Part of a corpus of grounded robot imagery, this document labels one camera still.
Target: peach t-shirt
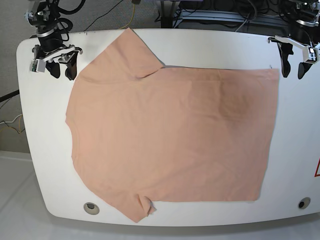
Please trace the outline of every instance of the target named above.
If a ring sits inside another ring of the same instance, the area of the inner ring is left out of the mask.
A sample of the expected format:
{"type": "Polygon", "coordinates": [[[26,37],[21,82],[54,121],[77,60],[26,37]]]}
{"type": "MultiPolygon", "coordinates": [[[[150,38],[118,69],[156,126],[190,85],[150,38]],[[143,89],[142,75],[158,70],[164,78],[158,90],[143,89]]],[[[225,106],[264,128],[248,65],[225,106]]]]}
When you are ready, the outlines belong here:
{"type": "Polygon", "coordinates": [[[75,170],[135,222],[153,201],[255,201],[278,84],[277,69],[165,68],[127,29],[75,80],[75,170]]]}

